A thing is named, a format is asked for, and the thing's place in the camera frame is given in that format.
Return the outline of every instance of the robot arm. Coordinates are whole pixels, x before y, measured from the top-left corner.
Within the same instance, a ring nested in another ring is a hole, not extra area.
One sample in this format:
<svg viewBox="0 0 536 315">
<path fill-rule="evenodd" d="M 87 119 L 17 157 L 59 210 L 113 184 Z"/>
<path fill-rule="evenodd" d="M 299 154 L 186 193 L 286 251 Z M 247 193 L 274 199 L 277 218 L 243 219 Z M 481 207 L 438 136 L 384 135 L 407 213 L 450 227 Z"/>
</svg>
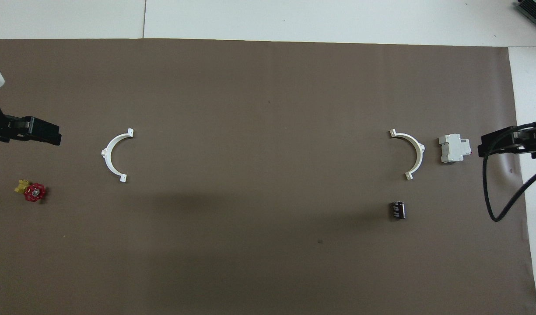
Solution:
<svg viewBox="0 0 536 315">
<path fill-rule="evenodd" d="M 5 83 L 0 73 L 0 87 Z M 0 109 L 0 141 L 40 141 L 59 146 L 62 135 L 58 132 L 60 127 L 33 116 L 22 118 L 4 115 Z"/>
</svg>

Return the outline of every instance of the black cable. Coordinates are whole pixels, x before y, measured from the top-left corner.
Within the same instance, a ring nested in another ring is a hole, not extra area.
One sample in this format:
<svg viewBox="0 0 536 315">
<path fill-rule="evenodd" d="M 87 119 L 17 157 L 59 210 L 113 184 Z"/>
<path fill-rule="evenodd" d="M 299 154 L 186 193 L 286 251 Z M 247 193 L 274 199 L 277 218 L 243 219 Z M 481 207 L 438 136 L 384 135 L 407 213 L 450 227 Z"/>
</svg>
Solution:
<svg viewBox="0 0 536 315">
<path fill-rule="evenodd" d="M 499 222 L 503 219 L 503 217 L 505 217 L 505 215 L 507 214 L 507 212 L 509 211 L 509 209 L 511 209 L 512 205 L 514 205 L 514 203 L 517 201 L 517 199 L 522 195 L 522 193 L 524 193 L 524 191 L 526 190 L 526 188 L 528 188 L 530 185 L 532 185 L 532 183 L 534 183 L 536 181 L 536 174 L 534 174 L 532 177 L 530 177 L 530 179 L 528 179 L 528 181 L 526 181 L 526 183 L 524 183 L 516 192 L 515 194 L 511 197 L 511 199 L 509 200 L 509 202 L 507 203 L 507 205 L 505 205 L 505 207 L 503 208 L 503 210 L 501 211 L 501 213 L 495 217 L 494 215 L 494 212 L 492 211 L 491 209 L 491 204 L 490 204 L 490 195 L 488 194 L 487 192 L 487 160 L 488 160 L 488 157 L 490 156 L 490 153 L 491 151 L 493 150 L 493 148 L 495 147 L 495 145 L 500 141 L 502 140 L 502 138 L 506 137 L 507 135 L 511 134 L 512 132 L 515 132 L 515 131 L 519 131 L 519 130 L 523 130 L 523 129 L 526 129 L 526 128 L 534 128 L 536 127 L 536 123 L 528 123 L 528 124 L 522 124 L 520 126 L 517 126 L 517 127 L 514 127 L 514 128 L 511 128 L 505 132 L 503 132 L 502 134 L 500 134 L 499 136 L 497 136 L 494 141 L 492 141 L 490 143 L 490 145 L 488 146 L 487 150 L 486 150 L 486 153 L 484 155 L 484 158 L 483 158 L 483 163 L 482 163 L 482 182 L 483 182 L 483 195 L 484 195 L 484 198 L 486 199 L 486 207 L 487 207 L 487 212 L 490 214 L 490 218 L 492 220 L 494 220 L 494 222 Z"/>
</svg>

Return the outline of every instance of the white c-shaped part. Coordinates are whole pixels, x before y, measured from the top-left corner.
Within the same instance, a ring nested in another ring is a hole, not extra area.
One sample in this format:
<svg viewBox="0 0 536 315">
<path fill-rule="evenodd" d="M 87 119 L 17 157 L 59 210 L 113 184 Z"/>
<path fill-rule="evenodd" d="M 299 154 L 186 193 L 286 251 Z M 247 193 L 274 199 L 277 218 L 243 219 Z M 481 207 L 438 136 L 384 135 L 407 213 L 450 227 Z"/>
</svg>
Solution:
<svg viewBox="0 0 536 315">
<path fill-rule="evenodd" d="M 416 149 L 416 164 L 414 164 L 412 169 L 408 170 L 405 173 L 406 178 L 408 180 L 413 179 L 412 174 L 418 168 L 420 168 L 421 162 L 424 159 L 425 146 L 422 145 L 420 142 L 418 142 L 416 140 L 416 138 L 410 136 L 409 134 L 396 132 L 396 129 L 391 129 L 390 130 L 390 137 L 392 137 L 392 138 L 404 138 L 404 139 L 408 140 L 413 145 L 414 149 Z"/>
<path fill-rule="evenodd" d="M 114 149 L 114 146 L 120 142 L 120 140 L 122 139 L 126 139 L 126 138 L 132 138 L 133 137 L 133 129 L 132 128 L 128 128 L 128 133 L 122 133 L 122 134 L 119 134 L 117 135 L 116 137 L 114 137 L 112 140 L 110 140 L 110 142 L 108 142 L 108 146 L 106 146 L 106 148 L 104 148 L 104 150 L 102 150 L 100 152 L 100 155 L 102 155 L 102 157 L 104 158 L 105 162 L 106 162 L 106 166 L 108 167 L 108 169 L 120 176 L 120 181 L 125 183 L 126 182 L 126 177 L 127 175 L 126 174 L 122 174 L 120 173 L 118 170 L 116 170 L 116 168 L 114 167 L 114 165 L 112 165 L 112 160 L 110 159 L 110 156 L 112 155 L 112 149 Z"/>
</svg>

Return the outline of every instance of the red handwheel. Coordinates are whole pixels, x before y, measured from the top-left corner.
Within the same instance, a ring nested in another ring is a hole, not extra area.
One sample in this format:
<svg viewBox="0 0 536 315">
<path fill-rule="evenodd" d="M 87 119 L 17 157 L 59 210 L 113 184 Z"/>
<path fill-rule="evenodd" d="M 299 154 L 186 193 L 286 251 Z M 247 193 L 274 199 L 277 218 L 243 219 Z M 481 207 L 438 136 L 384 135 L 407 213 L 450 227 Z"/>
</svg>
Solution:
<svg viewBox="0 0 536 315">
<path fill-rule="evenodd" d="M 44 188 L 44 185 L 34 183 L 26 188 L 25 199 L 28 201 L 35 202 L 39 199 L 42 199 L 45 194 L 46 188 Z"/>
</svg>

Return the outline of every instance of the brown mat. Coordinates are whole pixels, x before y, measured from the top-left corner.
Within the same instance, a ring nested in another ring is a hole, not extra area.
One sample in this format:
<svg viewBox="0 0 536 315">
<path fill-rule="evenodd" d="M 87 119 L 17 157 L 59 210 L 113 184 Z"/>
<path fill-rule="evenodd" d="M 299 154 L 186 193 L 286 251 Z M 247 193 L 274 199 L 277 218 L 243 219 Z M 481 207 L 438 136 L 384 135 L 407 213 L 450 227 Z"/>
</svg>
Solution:
<svg viewBox="0 0 536 315">
<path fill-rule="evenodd" d="M 524 200 L 490 220 L 476 151 L 515 123 L 507 48 L 0 40 L 0 71 L 63 135 L 0 143 L 0 314 L 536 313 Z M 448 133 L 474 154 L 442 165 Z"/>
</svg>

